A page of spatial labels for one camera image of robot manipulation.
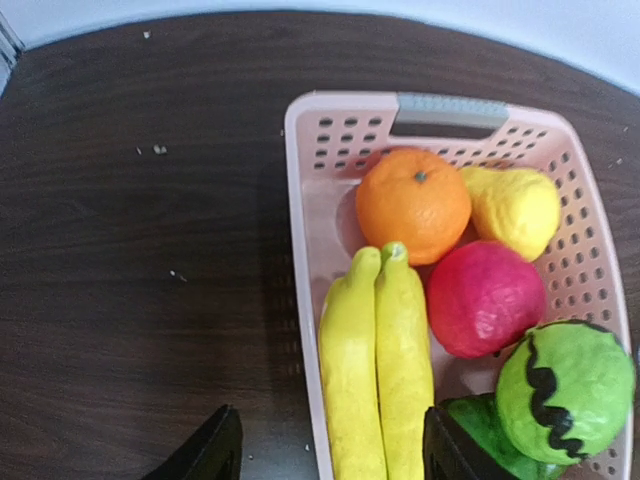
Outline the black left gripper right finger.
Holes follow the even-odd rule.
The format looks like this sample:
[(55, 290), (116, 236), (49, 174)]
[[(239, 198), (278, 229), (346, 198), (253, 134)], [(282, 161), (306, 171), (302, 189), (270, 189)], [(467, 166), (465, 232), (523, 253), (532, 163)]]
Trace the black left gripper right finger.
[(442, 408), (430, 407), (424, 416), (423, 463), (425, 479), (508, 479), (502, 468)]

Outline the green striped toy watermelon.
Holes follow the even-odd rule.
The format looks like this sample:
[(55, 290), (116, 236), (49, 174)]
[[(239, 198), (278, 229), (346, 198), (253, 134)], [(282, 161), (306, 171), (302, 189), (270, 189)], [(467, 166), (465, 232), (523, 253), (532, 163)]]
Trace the green striped toy watermelon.
[(605, 450), (633, 403), (635, 368), (618, 337), (578, 319), (529, 329), (504, 363), (497, 411), (524, 455), (574, 465)]

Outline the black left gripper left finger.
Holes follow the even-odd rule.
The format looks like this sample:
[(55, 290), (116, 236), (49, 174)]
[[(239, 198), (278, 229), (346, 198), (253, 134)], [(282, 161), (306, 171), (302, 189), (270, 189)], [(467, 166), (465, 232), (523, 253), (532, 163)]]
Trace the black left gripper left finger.
[(148, 480), (240, 478), (243, 430), (239, 412), (219, 407)]

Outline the green orange toy mango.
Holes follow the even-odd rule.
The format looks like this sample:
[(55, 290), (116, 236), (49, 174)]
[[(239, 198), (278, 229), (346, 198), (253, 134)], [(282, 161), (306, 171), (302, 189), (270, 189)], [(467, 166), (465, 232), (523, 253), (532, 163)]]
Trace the green orange toy mango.
[(503, 428), (494, 393), (450, 398), (439, 404), (492, 461), (481, 479), (560, 479), (567, 466), (545, 463), (520, 452)]

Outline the red toy apple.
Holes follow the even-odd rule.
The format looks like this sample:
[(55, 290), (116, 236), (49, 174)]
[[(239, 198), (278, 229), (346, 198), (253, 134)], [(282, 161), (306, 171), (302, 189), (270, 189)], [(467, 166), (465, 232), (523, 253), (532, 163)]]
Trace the red toy apple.
[(516, 343), (542, 322), (547, 308), (535, 266), (492, 241), (474, 241), (446, 255), (426, 283), (426, 297), (436, 339), (465, 359)]

